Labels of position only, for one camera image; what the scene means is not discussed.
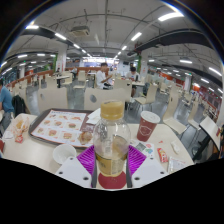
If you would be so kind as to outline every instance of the tray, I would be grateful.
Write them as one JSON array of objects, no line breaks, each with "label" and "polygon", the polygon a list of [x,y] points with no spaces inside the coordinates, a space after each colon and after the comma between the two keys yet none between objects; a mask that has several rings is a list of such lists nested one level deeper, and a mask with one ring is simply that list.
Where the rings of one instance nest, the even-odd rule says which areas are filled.
[{"label": "tray", "polygon": [[[72,113],[86,113],[87,115],[91,114],[93,111],[90,111],[90,110],[72,110],[72,109],[57,109],[57,108],[51,108],[51,109],[48,109],[48,110],[45,110],[44,112],[42,112],[42,114],[40,114],[31,124],[30,124],[30,127],[29,127],[29,136],[33,139],[36,139],[38,141],[42,141],[42,142],[45,142],[45,143],[48,143],[48,144],[52,144],[52,145],[61,145],[62,143],[57,143],[57,142],[51,142],[51,141],[48,141],[48,140],[45,140],[45,139],[42,139],[42,138],[39,138],[39,137],[36,137],[36,136],[33,136],[31,133],[37,128],[37,126],[44,120],[44,118],[50,113],[51,110],[56,110],[56,111],[63,111],[63,112],[72,112]],[[86,149],[88,148],[88,146],[78,146],[78,147],[75,147],[77,149]]]}]

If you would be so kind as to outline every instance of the plastic bottle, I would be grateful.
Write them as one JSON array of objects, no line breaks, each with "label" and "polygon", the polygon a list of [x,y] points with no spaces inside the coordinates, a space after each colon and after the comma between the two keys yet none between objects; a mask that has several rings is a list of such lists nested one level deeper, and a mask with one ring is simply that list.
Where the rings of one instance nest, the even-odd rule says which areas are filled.
[{"label": "plastic bottle", "polygon": [[131,132],[123,116],[121,101],[101,104],[101,120],[95,126],[93,144],[99,169],[106,177],[119,176],[127,158]]}]

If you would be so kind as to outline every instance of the cup lid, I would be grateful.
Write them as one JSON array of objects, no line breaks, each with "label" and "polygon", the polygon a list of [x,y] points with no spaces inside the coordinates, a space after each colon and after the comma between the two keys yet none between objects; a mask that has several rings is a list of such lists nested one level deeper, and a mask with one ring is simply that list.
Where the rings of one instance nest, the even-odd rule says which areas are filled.
[{"label": "cup lid", "polygon": [[141,117],[151,123],[158,124],[160,122],[160,117],[149,111],[142,111]]}]

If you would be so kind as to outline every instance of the napkin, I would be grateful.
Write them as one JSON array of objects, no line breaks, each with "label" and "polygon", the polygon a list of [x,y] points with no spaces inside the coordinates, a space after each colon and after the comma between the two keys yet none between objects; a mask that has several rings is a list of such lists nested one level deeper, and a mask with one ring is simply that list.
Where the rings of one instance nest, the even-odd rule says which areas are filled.
[{"label": "napkin", "polygon": [[101,108],[95,110],[93,113],[91,113],[88,118],[89,120],[86,122],[87,124],[97,124],[98,121],[101,119],[100,117]]}]

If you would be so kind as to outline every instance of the paper cup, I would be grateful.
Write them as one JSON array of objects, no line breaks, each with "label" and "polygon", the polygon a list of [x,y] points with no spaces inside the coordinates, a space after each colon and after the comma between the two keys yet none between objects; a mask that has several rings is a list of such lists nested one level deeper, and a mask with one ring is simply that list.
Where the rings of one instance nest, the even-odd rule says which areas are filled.
[{"label": "paper cup", "polygon": [[137,139],[142,142],[148,141],[156,125],[160,122],[160,117],[148,111],[142,111]]}]

